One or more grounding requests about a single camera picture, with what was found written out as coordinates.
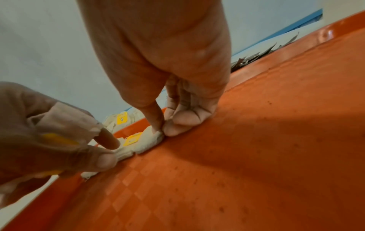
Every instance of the hand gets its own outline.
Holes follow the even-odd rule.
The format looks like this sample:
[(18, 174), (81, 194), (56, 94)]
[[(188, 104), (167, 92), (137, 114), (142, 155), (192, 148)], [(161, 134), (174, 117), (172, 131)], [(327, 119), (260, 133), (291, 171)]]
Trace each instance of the hand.
[[(0, 82), (0, 185), (25, 175), (53, 170), (71, 175), (115, 166), (115, 154), (108, 149), (118, 148), (119, 141), (106, 129), (102, 129), (95, 140), (108, 149), (89, 145), (55, 147), (27, 123), (27, 118), (48, 112), (56, 102), (22, 85)], [(48, 179), (31, 179), (19, 184), (7, 204), (41, 187)]]
[[(122, 98), (168, 136), (210, 117), (230, 76), (219, 0), (78, 0), (99, 60)], [(166, 85), (165, 119), (156, 97)]]

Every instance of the fingernail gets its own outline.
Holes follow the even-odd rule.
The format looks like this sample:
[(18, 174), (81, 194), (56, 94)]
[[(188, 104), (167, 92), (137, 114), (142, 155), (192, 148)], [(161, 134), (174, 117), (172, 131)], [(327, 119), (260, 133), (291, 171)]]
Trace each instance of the fingernail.
[(101, 170), (111, 169), (117, 164), (117, 157), (115, 154), (102, 154), (96, 161), (96, 167)]

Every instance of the blue stripe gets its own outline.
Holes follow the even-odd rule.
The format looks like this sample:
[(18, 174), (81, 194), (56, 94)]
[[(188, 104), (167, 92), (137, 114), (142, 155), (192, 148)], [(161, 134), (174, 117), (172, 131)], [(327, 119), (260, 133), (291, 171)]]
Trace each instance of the blue stripe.
[(241, 50), (241, 51), (233, 54), (232, 56), (234, 56), (234, 55), (236, 55), (238, 53), (241, 53), (242, 51), (244, 51), (244, 50), (246, 50), (246, 49), (248, 49), (248, 48), (250, 48), (252, 46), (255, 46), (258, 43), (261, 43), (262, 41), (265, 41), (265, 40), (274, 38), (274, 37), (279, 36), (279, 35), (282, 35), (282, 34), (285, 34), (285, 33), (289, 32), (289, 31), (291, 31), (291, 30), (293, 30), (293, 29), (295, 29), (295, 28), (297, 28), (297, 27), (299, 27), (299, 26), (301, 26), (301, 25), (303, 25), (303, 24), (305, 24), (305, 23), (307, 23), (307, 22), (309, 22), (309, 21), (317, 18), (318, 16), (320, 16), (322, 14), (323, 14), (323, 9), (317, 10), (316, 12), (314, 12), (314, 13), (306, 16), (305, 18), (303, 18), (303, 19), (301, 19), (301, 20), (299, 20), (299, 21), (297, 21), (297, 22), (295, 22), (295, 23), (293, 23), (293, 24), (285, 27), (284, 29), (279, 30), (278, 32), (276, 32), (276, 33), (274, 33), (274, 34), (272, 34), (272, 35), (270, 35), (270, 36), (268, 36), (268, 37), (266, 37), (264, 39), (261, 39), (260, 41), (258, 41), (256, 43), (254, 43), (254, 44), (246, 47), (245, 49), (243, 49), (243, 50)]

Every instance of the checkered pattern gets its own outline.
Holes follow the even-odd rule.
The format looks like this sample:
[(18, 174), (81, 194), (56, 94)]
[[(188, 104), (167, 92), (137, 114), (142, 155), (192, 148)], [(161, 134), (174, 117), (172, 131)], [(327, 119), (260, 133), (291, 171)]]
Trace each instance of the checkered pattern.
[(231, 89), (210, 121), (87, 181), (52, 230), (364, 230), (364, 41)]

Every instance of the orange surface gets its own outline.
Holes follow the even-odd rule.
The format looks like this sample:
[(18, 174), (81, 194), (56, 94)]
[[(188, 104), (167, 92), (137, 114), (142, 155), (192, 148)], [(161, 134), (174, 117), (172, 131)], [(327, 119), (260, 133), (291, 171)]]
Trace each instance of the orange surface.
[(360, 13), (233, 73), (211, 120), (80, 184), (49, 220), (62, 197), (43, 193), (5, 230), (365, 230), (363, 27)]

